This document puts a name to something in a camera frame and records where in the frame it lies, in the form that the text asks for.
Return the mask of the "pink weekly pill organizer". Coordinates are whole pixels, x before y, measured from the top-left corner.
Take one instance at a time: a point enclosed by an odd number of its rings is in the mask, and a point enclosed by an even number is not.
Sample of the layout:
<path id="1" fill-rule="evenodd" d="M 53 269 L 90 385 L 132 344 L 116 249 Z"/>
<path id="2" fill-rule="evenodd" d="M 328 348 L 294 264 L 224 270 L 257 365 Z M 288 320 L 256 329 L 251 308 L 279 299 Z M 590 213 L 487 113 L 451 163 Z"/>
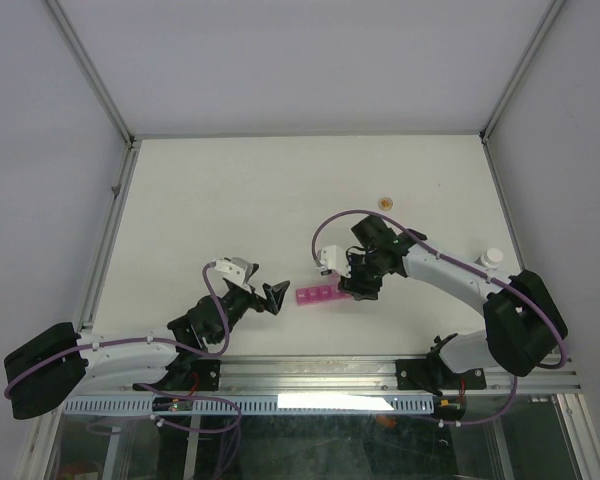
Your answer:
<path id="1" fill-rule="evenodd" d="M 337 283 L 303 287 L 295 290 L 295 300 L 298 306 L 316 305 L 350 298 L 349 294 L 339 289 Z"/>

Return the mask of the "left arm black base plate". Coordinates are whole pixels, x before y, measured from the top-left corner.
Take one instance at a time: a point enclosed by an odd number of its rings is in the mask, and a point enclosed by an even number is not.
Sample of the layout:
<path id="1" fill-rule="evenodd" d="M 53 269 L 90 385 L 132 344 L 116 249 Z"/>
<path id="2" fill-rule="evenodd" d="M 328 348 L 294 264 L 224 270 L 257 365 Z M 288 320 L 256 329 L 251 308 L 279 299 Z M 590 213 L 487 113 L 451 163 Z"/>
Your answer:
<path id="1" fill-rule="evenodd" d="M 150 387 L 164 391 L 216 392 L 221 378 L 221 361 L 197 359 L 189 364 L 174 362 L 166 369 L 166 374 L 158 381 L 147 382 Z"/>

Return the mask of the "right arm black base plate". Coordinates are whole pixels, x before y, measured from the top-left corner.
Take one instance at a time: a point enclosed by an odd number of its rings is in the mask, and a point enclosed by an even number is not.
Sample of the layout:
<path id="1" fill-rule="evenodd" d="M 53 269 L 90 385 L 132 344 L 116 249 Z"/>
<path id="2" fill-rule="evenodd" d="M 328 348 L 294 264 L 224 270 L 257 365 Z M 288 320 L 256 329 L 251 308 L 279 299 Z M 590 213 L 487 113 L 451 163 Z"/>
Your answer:
<path id="1" fill-rule="evenodd" d="M 397 359 L 395 368 L 400 391 L 423 390 L 440 396 L 446 390 L 481 391 L 487 388 L 482 369 L 458 374 L 444 364 L 425 357 Z"/>

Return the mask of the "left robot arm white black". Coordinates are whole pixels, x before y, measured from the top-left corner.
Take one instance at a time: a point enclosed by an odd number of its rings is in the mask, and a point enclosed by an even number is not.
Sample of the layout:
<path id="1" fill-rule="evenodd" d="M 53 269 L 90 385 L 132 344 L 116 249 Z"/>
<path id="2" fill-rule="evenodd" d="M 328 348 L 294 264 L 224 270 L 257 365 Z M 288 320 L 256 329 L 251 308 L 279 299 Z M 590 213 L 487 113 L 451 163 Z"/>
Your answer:
<path id="1" fill-rule="evenodd" d="M 220 274 L 225 293 L 210 289 L 164 326 L 107 335 L 78 331 L 70 322 L 47 328 L 4 359 L 4 396 L 14 419 L 33 419 L 73 396 L 120 387 L 178 390 L 197 362 L 228 351 L 234 327 L 247 313 L 280 313 L 290 283 L 254 286 L 258 269 L 239 258 L 208 263 L 202 278 Z"/>

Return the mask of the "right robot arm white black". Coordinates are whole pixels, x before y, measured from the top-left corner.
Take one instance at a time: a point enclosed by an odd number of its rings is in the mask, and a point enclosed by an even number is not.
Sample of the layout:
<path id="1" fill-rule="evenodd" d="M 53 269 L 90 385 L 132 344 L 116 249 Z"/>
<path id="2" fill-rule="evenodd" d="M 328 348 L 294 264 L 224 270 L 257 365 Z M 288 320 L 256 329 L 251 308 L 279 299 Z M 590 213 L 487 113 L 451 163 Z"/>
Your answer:
<path id="1" fill-rule="evenodd" d="M 568 327 L 544 281 L 533 271 L 517 274 L 470 264 L 446 254 L 413 230 L 396 233 L 368 215 L 351 229 L 359 245 L 345 256 L 339 288 L 355 300 L 376 300 L 387 275 L 433 286 L 483 318 L 481 329 L 436 337 L 421 366 L 407 373 L 418 388 L 439 395 L 462 375 L 499 366 L 524 377 L 547 368 L 545 358 L 563 351 Z"/>

